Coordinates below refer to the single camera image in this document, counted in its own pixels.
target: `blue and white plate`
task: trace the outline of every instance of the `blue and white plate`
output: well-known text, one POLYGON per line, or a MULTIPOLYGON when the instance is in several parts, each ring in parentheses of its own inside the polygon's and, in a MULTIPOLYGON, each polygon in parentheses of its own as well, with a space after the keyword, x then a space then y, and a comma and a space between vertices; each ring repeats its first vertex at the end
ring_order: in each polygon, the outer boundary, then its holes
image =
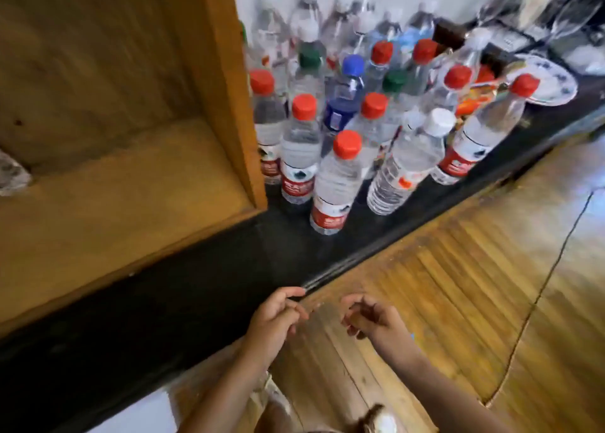
POLYGON ((534 54, 517 54, 526 66, 509 73, 506 81, 511 84, 517 76, 530 73, 540 80, 540 86, 527 100, 543 106, 565 105, 578 94, 578 81, 560 65, 534 54))

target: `black countertop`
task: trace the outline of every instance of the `black countertop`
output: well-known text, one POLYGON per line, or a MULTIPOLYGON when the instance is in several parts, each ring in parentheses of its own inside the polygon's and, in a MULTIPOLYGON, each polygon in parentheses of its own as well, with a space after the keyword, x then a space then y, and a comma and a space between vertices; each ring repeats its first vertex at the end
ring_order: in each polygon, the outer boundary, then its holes
POLYGON ((463 181, 425 180, 393 215, 356 203, 344 229, 317 234, 308 208, 279 196, 269 210, 93 293, 0 341, 0 431, 83 432, 246 331, 281 285, 318 288, 447 209, 524 167, 561 139, 605 122, 605 78, 580 78, 577 98, 530 106, 463 181))

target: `blue bottle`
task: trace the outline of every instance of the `blue bottle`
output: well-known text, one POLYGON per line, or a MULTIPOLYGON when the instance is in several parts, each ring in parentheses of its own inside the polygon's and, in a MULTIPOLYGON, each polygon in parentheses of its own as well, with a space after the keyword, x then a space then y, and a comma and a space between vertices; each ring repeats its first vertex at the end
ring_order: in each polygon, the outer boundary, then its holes
POLYGON ((359 111, 364 100, 364 58, 351 54, 344 58, 341 73, 329 80, 326 87, 326 113, 323 129, 325 132, 322 157, 332 149, 334 137, 341 132, 359 111))

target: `wooden shelf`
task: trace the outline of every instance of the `wooden shelf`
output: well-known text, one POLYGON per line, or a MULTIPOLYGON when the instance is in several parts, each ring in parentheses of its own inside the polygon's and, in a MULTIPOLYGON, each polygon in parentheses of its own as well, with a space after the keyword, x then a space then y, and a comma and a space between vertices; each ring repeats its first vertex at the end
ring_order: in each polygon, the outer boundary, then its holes
POLYGON ((200 118, 0 199, 0 334, 258 212, 200 118))

